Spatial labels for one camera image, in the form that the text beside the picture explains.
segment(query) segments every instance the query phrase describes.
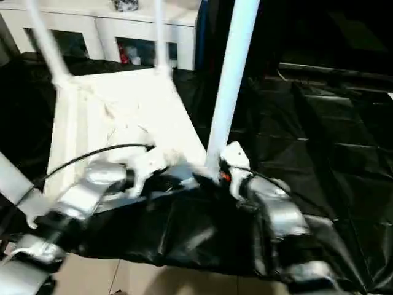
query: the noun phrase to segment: floor tile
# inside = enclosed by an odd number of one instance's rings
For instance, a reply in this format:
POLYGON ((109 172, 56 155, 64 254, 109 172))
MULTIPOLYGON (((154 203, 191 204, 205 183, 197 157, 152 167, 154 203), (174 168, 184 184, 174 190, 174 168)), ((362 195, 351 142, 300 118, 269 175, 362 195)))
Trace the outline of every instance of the floor tile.
POLYGON ((121 261, 111 292, 128 295, 237 295, 237 277, 121 261))
POLYGON ((70 254, 55 275, 55 295, 108 295, 119 260, 89 259, 70 254))

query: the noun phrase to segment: silver robotic arm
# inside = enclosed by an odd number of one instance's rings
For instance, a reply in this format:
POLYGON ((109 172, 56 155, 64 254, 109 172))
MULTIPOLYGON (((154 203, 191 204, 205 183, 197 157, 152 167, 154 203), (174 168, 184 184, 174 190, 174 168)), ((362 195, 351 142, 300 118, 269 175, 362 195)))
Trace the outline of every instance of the silver robotic arm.
POLYGON ((2 261, 0 294, 51 294, 55 287, 51 274, 58 271, 67 253, 79 246, 102 197, 132 186, 132 176, 124 165, 92 162, 55 206, 35 220, 37 228, 33 233, 24 235, 2 261))

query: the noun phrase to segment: white pole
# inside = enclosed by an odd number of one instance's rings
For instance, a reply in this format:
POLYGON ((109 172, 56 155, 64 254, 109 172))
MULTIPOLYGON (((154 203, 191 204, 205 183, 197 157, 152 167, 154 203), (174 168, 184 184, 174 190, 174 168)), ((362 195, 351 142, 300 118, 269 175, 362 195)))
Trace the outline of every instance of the white pole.
POLYGON ((61 79, 69 77, 70 73, 58 50, 55 38, 45 26, 36 0, 26 0, 25 2, 33 24, 34 36, 52 73, 52 81, 56 84, 61 79))
POLYGON ((156 67, 159 71, 170 73, 168 45, 165 42, 163 0, 155 0, 155 26, 157 40, 155 41, 156 67))
MULTIPOLYGON (((30 180, 0 152, 0 193, 16 205, 32 187, 30 180)), ((50 202, 39 191, 32 190, 18 207, 31 221, 43 215, 50 207, 50 202)))
POLYGON ((206 156, 206 166, 213 172, 218 170, 219 155, 228 142, 259 1, 236 0, 233 7, 206 156))

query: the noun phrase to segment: red object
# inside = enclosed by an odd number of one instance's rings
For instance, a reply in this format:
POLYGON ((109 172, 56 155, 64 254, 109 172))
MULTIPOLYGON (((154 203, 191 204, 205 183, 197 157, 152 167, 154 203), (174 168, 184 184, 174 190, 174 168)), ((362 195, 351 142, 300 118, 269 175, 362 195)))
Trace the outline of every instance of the red object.
POLYGON ((120 62, 123 65, 126 65, 130 61, 128 60, 128 57, 127 57, 127 55, 124 52, 124 48, 120 44, 118 45, 118 47, 119 47, 119 54, 120 54, 120 62))

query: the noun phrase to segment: small object on shelf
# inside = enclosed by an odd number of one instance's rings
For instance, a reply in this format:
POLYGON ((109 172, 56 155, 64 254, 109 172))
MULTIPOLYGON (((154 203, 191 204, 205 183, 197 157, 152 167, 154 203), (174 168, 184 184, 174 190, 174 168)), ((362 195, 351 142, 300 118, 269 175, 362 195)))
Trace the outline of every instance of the small object on shelf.
POLYGON ((112 0, 117 11, 133 11, 138 9, 138 0, 112 0))

